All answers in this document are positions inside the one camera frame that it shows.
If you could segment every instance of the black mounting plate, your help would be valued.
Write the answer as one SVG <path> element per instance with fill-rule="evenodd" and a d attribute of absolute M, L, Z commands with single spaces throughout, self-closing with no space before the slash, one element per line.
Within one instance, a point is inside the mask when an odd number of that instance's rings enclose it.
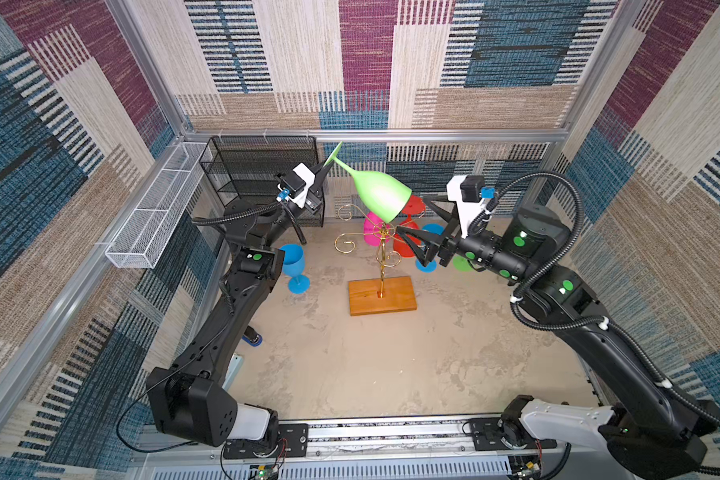
<path fill-rule="evenodd" d="M 472 443 L 474 444 L 475 450 L 478 452 L 513 450 L 501 441 L 501 437 L 504 432 L 496 425 L 498 421 L 499 417 L 469 419 L 470 432 L 472 432 Z M 541 440 L 541 447 L 557 448 L 557 442 L 555 440 Z M 529 444 L 525 448 L 536 449 L 536 445 L 535 443 Z"/>
<path fill-rule="evenodd" d="M 282 450 L 280 438 L 288 441 L 286 450 L 287 458 L 305 457 L 307 455 L 307 441 L 309 440 L 309 425 L 306 423 L 287 423 L 278 426 L 277 429 L 278 447 L 275 451 L 264 458 L 277 458 Z M 253 455 L 254 450 L 261 447 L 255 442 L 248 440 L 234 440 L 227 448 L 223 449 L 225 460 L 238 460 L 241 458 L 257 458 Z"/>

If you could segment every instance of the wall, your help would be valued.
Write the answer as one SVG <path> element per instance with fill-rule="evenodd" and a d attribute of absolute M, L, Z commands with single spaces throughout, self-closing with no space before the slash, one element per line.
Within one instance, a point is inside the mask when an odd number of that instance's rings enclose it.
<path fill-rule="evenodd" d="M 130 5 L 187 120 L 197 130 L 219 130 L 556 128 L 617 3 L 132 0 Z M 322 149 L 327 154 L 334 146 Z M 454 174 L 482 174 L 495 182 L 536 170 L 543 148 L 347 144 L 341 159 L 399 176 L 417 194 L 438 193 Z M 507 212 L 523 192 L 515 192 L 511 204 L 507 198 Z M 348 178 L 329 180 L 330 201 L 340 204 L 353 195 Z M 334 211 L 329 206 L 326 215 Z"/>
<path fill-rule="evenodd" d="M 646 3 L 557 169 L 584 196 L 578 271 L 672 379 L 720 405 L 720 2 Z M 559 188 L 540 200 L 572 215 Z M 720 465 L 720 432 L 705 441 Z"/>
<path fill-rule="evenodd" d="M 104 0 L 0 0 L 0 373 L 172 138 Z M 211 214 L 201 193 L 188 210 Z M 215 261 L 190 212 L 157 268 L 107 271 L 0 433 L 0 478 L 122 476 L 115 419 Z"/>

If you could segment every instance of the black mesh shelf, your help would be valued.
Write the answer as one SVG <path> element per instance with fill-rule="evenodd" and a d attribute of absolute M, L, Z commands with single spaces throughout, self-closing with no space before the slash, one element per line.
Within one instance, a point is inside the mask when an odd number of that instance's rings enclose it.
<path fill-rule="evenodd" d="M 277 174 L 298 164 L 317 165 L 317 146 L 312 137 L 214 137 L 208 148 L 212 161 L 201 161 L 203 171 L 228 204 L 239 196 L 254 205 L 269 204 L 278 195 Z M 302 226 L 322 226 L 325 205 L 318 215 L 308 211 L 298 218 Z"/>

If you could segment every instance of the robotic arm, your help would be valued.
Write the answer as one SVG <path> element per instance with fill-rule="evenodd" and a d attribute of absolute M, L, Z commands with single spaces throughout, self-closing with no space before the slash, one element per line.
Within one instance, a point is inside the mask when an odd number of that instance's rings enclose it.
<path fill-rule="evenodd" d="M 220 282 L 222 297 L 197 337 L 170 368 L 155 368 L 146 380 L 157 430 L 211 446 L 242 438 L 262 452 L 276 447 L 277 412 L 239 404 L 220 385 L 248 322 L 280 275 L 284 254 L 272 243 L 291 225 L 306 243 L 296 218 L 305 208 L 315 213 L 322 205 L 322 183 L 330 167 L 301 164 L 281 176 L 278 201 L 270 205 L 254 208 L 238 199 L 221 218 L 196 219 L 224 233 L 233 260 Z M 506 443 L 520 447 L 536 438 L 555 438 L 600 448 L 647 480 L 691 471 L 720 475 L 720 469 L 700 466 L 706 454 L 700 437 L 720 426 L 717 405 L 674 387 L 610 320 L 596 293 L 575 272 L 557 265 L 580 231 L 580 199 L 573 231 L 540 205 L 519 208 L 503 236 L 485 231 L 505 191 L 541 176 L 557 178 L 578 199 L 575 188 L 551 172 L 523 176 L 494 198 L 482 177 L 462 175 L 448 183 L 447 197 L 424 199 L 447 222 L 442 234 L 397 228 L 425 266 L 435 257 L 447 266 L 460 255 L 475 270 L 489 270 L 506 278 L 509 286 L 517 285 L 510 301 L 518 319 L 565 341 L 621 400 L 593 411 L 519 396 L 501 417 Z M 449 202 L 452 209 L 434 202 Z"/>

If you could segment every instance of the wooden block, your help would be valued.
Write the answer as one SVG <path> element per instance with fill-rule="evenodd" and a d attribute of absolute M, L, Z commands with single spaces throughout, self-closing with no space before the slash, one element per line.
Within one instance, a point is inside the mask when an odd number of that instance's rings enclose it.
<path fill-rule="evenodd" d="M 378 298 L 378 278 L 349 282 L 349 314 L 407 312 L 416 310 L 416 294 L 410 276 L 384 279 L 384 298 Z"/>

